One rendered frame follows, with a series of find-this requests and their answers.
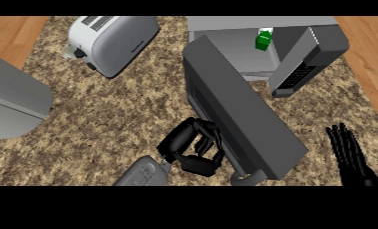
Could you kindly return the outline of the silver toaster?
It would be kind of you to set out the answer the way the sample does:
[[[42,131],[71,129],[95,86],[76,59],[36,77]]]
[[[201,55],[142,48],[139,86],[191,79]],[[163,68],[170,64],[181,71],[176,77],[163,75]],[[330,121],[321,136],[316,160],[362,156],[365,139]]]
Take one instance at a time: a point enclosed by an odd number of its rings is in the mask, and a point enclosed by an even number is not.
[[[160,32],[156,16],[80,16],[68,31],[65,59],[82,59],[108,79],[123,72]]]

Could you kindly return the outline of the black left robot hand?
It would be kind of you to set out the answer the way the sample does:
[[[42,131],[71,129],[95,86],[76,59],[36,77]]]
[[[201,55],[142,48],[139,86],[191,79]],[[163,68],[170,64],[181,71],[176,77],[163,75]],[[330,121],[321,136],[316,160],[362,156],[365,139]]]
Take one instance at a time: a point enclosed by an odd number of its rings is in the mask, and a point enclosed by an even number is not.
[[[172,130],[157,150],[169,163],[181,163],[184,171],[212,177],[225,157],[219,127],[212,121],[189,117]]]

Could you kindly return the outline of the dark grey microwave door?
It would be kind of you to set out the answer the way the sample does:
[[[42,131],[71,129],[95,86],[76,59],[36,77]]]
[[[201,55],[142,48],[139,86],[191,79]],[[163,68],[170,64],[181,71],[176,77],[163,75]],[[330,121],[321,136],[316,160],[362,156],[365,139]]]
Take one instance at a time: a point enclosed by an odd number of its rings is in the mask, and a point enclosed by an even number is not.
[[[188,100],[220,130],[234,186],[280,180],[308,148],[207,37],[184,49]]]

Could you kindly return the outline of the green milk carton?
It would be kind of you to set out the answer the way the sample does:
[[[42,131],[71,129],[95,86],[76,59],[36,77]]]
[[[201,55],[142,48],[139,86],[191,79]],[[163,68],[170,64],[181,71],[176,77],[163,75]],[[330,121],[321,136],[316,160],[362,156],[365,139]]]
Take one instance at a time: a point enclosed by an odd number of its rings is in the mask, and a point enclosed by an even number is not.
[[[272,28],[260,28],[257,32],[257,38],[256,38],[256,48],[262,51],[266,51],[271,45],[272,41],[272,35],[274,35],[274,29]]]

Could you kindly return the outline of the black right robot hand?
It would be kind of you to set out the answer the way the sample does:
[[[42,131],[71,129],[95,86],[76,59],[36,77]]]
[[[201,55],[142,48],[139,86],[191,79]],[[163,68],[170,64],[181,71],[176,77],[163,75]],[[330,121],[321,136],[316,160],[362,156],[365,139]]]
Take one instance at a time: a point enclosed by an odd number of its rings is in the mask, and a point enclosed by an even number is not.
[[[368,166],[353,132],[346,124],[327,128],[345,186],[378,186],[378,175]]]

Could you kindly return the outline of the grey rounded appliance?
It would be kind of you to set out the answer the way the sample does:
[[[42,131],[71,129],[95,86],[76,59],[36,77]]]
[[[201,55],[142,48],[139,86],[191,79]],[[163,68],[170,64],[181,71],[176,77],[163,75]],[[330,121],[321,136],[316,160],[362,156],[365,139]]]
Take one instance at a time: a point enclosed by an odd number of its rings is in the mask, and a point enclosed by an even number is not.
[[[46,119],[52,104],[49,86],[0,59],[0,139],[27,134]]]

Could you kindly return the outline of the grey microwave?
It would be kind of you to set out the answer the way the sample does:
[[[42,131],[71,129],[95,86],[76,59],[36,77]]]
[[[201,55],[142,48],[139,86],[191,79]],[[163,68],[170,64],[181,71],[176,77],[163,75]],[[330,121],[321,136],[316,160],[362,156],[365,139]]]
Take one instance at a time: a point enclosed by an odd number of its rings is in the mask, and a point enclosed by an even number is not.
[[[266,51],[260,28],[272,28]],[[268,80],[272,96],[290,97],[349,50],[333,16],[189,16],[189,41],[207,36],[247,81]]]

